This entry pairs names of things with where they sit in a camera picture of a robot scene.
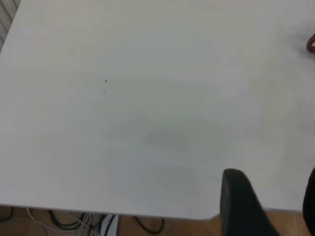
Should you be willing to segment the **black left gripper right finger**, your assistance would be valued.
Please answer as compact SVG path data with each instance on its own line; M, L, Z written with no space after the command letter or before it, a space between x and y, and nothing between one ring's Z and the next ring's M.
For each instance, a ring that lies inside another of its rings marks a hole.
M312 236L315 236L315 169L312 170L303 200L303 218Z

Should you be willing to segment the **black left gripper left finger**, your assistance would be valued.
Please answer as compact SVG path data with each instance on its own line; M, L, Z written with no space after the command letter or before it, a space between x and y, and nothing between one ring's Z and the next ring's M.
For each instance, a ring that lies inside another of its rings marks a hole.
M223 236L278 236L247 176L240 170L222 174L220 225Z

